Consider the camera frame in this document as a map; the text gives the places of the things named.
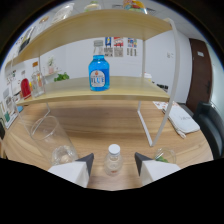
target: wooden table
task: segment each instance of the wooden table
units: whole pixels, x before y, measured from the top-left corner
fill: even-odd
[[[137,114],[138,101],[86,100],[49,103],[51,115],[56,116],[66,130],[79,157],[94,153],[88,188],[121,190],[142,186],[134,159],[135,152],[150,158],[161,147],[173,149],[177,165],[189,165],[213,160],[211,149],[201,131],[187,134],[182,139],[167,121],[156,146],[150,147]],[[25,106],[21,112],[26,125],[31,125],[46,113],[46,104]],[[142,116],[152,138],[159,129],[164,114],[153,102],[142,102]],[[3,149],[9,160],[48,170],[50,165],[40,154],[22,122],[17,118],[6,131]],[[103,162],[108,146],[118,144],[124,164],[116,177],[107,176]]]

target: door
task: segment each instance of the door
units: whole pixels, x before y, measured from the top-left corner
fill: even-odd
[[[189,39],[192,51],[192,78],[186,106],[195,113],[198,102],[209,102],[212,87],[212,65],[205,42]]]

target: clear plastic cup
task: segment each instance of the clear plastic cup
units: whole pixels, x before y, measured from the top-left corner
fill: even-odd
[[[176,163],[176,154],[168,148],[158,149],[154,155],[154,160],[166,163]]]
[[[39,119],[31,128],[31,137],[52,166],[78,159],[74,146],[56,117]]]

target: shelf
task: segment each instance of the shelf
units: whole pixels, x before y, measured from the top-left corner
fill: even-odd
[[[73,100],[140,100],[169,101],[169,95],[145,78],[111,76],[110,89],[100,92],[90,90],[89,78],[75,78],[45,85],[46,93],[26,100],[21,99],[17,106],[73,101]]]
[[[54,74],[57,74],[58,72],[60,72],[61,70],[58,70],[58,71],[55,71],[55,72],[53,72],[53,73],[51,73],[51,74],[47,74],[47,75],[44,75],[44,77],[48,77],[48,76],[51,76],[51,75],[54,75]]]
[[[13,65],[80,40],[107,36],[147,40],[169,30],[172,28],[168,22],[139,12],[105,9],[80,13],[50,26],[36,36],[14,58]]]

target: blue bottle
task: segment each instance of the blue bottle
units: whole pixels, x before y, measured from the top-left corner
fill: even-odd
[[[110,65],[104,59],[103,41],[94,41],[93,60],[89,64],[89,83],[92,91],[103,91],[110,88]]]

